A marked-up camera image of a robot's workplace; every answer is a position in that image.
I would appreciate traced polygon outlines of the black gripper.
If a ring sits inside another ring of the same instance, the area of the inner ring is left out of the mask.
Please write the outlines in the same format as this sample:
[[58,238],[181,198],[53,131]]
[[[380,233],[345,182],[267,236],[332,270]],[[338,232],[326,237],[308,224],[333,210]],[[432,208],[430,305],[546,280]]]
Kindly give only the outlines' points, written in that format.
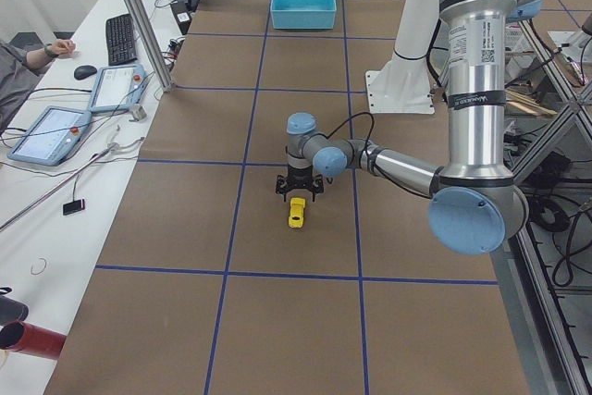
[[293,190],[307,190],[311,192],[312,201],[315,202],[317,194],[324,192],[323,176],[314,174],[313,167],[297,168],[288,166],[286,175],[278,175],[276,180],[276,194],[281,194],[283,202]]

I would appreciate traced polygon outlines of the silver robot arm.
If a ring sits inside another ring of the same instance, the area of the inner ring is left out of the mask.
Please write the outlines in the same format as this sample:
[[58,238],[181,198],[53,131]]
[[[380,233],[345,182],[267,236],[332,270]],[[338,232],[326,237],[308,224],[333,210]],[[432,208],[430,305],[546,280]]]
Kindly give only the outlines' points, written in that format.
[[448,28],[445,94],[449,160],[437,167],[373,143],[336,139],[315,117],[287,121],[287,172],[276,191],[319,194],[326,179],[360,168],[429,201],[428,224],[457,253],[489,253],[528,217],[524,194],[503,162],[506,105],[505,31],[533,18],[543,0],[406,0],[389,62],[366,75],[370,108],[379,113],[429,114],[426,66],[438,24]]

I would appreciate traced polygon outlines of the person's hand on desk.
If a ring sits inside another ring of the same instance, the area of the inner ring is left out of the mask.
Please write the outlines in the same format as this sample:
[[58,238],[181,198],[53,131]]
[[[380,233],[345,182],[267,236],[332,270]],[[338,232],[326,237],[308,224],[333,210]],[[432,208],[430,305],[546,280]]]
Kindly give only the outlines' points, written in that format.
[[76,44],[70,39],[57,39],[53,43],[47,44],[44,50],[49,57],[58,58],[73,54],[76,50]]

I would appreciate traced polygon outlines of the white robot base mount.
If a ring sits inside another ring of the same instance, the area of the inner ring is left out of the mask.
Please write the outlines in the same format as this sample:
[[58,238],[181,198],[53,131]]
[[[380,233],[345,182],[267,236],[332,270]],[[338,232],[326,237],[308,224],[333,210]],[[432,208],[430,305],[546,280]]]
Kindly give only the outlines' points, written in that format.
[[405,0],[392,58],[379,71],[365,73],[373,114],[435,112],[427,53],[439,19],[439,0]]

